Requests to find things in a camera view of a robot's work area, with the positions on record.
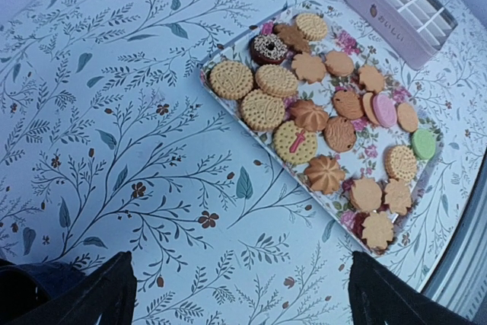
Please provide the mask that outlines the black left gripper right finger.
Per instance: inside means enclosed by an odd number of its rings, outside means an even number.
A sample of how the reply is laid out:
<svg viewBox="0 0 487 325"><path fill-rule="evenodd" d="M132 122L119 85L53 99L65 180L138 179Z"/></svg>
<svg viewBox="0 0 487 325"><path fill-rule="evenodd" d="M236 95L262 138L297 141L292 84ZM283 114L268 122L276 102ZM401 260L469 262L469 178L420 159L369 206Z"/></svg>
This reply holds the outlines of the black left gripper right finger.
<svg viewBox="0 0 487 325"><path fill-rule="evenodd" d="M348 283L354 324L473 324L417 292L367 253L352 253Z"/></svg>

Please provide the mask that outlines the green round cookie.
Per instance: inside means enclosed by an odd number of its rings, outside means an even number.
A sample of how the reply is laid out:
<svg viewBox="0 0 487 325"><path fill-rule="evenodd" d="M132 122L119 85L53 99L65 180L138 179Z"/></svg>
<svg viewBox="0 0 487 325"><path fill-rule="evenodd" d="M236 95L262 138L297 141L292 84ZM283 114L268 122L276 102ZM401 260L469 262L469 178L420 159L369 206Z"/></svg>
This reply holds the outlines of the green round cookie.
<svg viewBox="0 0 487 325"><path fill-rule="evenodd" d="M411 138L412 150L416 157L421 160L431 159L436 151L434 135L426 129L417 129Z"/></svg>

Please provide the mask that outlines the dark blue cup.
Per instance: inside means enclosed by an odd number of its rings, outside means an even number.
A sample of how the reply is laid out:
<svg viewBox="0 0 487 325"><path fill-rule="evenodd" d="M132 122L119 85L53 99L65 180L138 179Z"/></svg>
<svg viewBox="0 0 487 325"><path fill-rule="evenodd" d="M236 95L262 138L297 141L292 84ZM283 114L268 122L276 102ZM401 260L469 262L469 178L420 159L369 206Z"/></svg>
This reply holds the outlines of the dark blue cup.
<svg viewBox="0 0 487 325"><path fill-rule="evenodd" d="M83 278L82 271L67 263L15 265L1 260L1 323L6 324L59 297Z"/></svg>

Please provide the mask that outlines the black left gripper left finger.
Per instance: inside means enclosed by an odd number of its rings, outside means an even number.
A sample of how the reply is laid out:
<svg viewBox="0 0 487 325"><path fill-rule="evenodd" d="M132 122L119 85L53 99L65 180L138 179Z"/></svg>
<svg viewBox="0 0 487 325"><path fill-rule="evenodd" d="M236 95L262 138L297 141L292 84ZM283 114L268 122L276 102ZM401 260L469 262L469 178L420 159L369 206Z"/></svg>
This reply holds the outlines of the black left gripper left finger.
<svg viewBox="0 0 487 325"><path fill-rule="evenodd" d="M26 324L130 324L137 281L132 254L119 252L66 294L24 315Z"/></svg>

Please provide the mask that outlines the dotted tan sandwich cookie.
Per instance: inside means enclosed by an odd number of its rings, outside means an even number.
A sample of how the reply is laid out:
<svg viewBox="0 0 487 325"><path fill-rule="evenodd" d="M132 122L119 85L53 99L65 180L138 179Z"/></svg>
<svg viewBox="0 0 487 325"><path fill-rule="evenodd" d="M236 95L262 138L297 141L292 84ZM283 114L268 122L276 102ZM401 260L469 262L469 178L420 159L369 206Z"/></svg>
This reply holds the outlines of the dotted tan sandwich cookie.
<svg viewBox="0 0 487 325"><path fill-rule="evenodd" d="M394 145L385 153L387 176L394 180L411 182L417 174L417 160L412 149L407 145Z"/></svg>

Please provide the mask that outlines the floral cookie tray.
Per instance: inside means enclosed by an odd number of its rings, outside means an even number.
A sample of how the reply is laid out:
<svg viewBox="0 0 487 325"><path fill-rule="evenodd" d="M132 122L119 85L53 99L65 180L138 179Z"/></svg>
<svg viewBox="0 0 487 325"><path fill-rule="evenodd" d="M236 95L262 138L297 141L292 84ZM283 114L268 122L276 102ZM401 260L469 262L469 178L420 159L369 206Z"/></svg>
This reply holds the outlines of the floral cookie tray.
<svg viewBox="0 0 487 325"><path fill-rule="evenodd" d="M280 65L252 60L250 43L260 34L275 34L288 47ZM345 48L346 36L316 9L290 8L208 57L200 77L214 99L361 246L382 254L424 193L443 135L408 97L394 97L399 82L369 49ZM397 123L390 128L374 114L377 94L395 104ZM386 150L412 149L417 129L434 135L434 156L421 160L413 152L415 178L390 179Z"/></svg>

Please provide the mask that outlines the pink divided cookie tin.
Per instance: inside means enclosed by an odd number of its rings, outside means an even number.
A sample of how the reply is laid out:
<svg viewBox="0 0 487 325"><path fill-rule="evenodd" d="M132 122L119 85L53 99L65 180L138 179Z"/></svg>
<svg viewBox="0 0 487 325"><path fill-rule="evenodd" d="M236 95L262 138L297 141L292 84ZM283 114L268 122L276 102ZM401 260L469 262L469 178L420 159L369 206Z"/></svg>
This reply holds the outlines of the pink divided cookie tin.
<svg viewBox="0 0 487 325"><path fill-rule="evenodd" d="M414 69L432 59L457 27L439 0L345 0Z"/></svg>

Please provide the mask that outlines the chocolate sprinkled donut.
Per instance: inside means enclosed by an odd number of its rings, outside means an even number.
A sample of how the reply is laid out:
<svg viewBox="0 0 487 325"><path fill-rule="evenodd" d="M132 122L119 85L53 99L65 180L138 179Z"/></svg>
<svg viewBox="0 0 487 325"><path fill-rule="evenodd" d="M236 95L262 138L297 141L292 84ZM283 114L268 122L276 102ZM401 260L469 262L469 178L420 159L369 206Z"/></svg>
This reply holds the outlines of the chocolate sprinkled donut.
<svg viewBox="0 0 487 325"><path fill-rule="evenodd" d="M280 65L288 54L288 47L275 34L260 34L250 43L250 55L257 65Z"/></svg>

